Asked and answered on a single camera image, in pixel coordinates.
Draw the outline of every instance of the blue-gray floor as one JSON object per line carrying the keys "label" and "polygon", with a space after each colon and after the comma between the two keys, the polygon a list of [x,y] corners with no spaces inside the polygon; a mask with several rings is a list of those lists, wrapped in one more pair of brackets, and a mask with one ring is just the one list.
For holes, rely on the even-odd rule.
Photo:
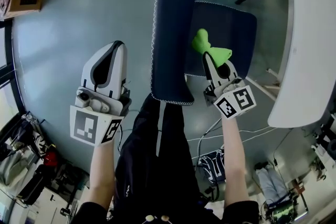
{"label": "blue-gray floor", "polygon": [[[286,37],[288,0],[248,0],[236,6],[234,0],[207,0],[253,13],[258,33],[249,75],[268,81],[267,67],[278,70]],[[99,48],[116,39],[128,48],[128,88],[131,109],[139,109],[150,92],[151,37],[154,0],[44,0],[40,13],[18,17],[14,23],[14,54],[23,101],[36,117],[46,119],[43,127],[62,155],[75,165],[89,170],[93,148],[78,143],[69,135],[69,106],[74,104],[85,62]],[[184,107],[185,134],[188,139],[202,135],[219,118],[203,98],[205,79],[192,77],[188,85],[195,97],[193,106]],[[238,119],[241,130],[267,126],[273,102],[253,88],[258,107]],[[131,112],[124,129],[132,127]],[[248,169],[258,161],[270,159],[287,133],[278,129],[244,143]],[[220,134],[220,130],[209,135]],[[243,140],[254,136],[241,133]],[[205,140],[201,153],[219,148],[222,138]],[[192,156],[197,141],[190,142]],[[308,170],[310,143],[301,130],[294,130],[277,151],[285,179]]]}

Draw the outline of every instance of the green toy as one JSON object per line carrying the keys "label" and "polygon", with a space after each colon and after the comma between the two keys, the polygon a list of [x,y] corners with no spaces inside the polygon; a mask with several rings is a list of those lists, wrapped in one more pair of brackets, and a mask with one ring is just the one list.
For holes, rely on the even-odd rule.
{"label": "green toy", "polygon": [[192,47],[202,55],[208,52],[214,59],[217,68],[224,64],[232,55],[232,51],[229,49],[211,47],[208,41],[208,32],[202,28],[197,31],[192,41]]}

